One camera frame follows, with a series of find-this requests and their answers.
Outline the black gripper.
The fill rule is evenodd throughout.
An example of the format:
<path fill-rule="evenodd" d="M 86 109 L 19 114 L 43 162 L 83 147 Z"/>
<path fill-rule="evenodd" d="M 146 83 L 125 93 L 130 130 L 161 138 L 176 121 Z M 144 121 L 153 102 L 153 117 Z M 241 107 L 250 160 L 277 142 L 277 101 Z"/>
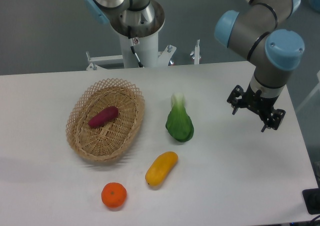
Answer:
<path fill-rule="evenodd" d="M 248 108 L 257 114 L 263 121 L 261 132 L 266 129 L 277 130 L 281 125 L 286 111 L 283 109 L 274 109 L 274 104 L 278 97 L 265 98 L 258 92 L 254 92 L 249 85 L 246 92 L 240 85 L 236 85 L 227 98 L 227 102 L 232 107 L 232 115 L 235 115 L 238 109 Z"/>

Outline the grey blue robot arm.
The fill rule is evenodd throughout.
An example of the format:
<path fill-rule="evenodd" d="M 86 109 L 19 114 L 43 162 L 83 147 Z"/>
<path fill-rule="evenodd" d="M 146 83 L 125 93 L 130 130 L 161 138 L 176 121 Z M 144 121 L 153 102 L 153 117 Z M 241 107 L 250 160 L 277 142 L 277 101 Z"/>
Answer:
<path fill-rule="evenodd" d="M 233 111 L 246 108 L 259 116 L 265 129 L 277 130 L 285 111 L 274 104 L 305 50 L 294 31 L 278 29 L 299 7 L 301 0 L 246 0 L 245 14 L 229 10 L 215 25 L 214 37 L 255 66 L 247 89 L 236 86 L 227 102 Z M 126 68 L 165 67 L 173 51 L 158 51 L 158 33 L 165 22 L 155 0 L 84 0 L 101 24 L 118 34 Z"/>

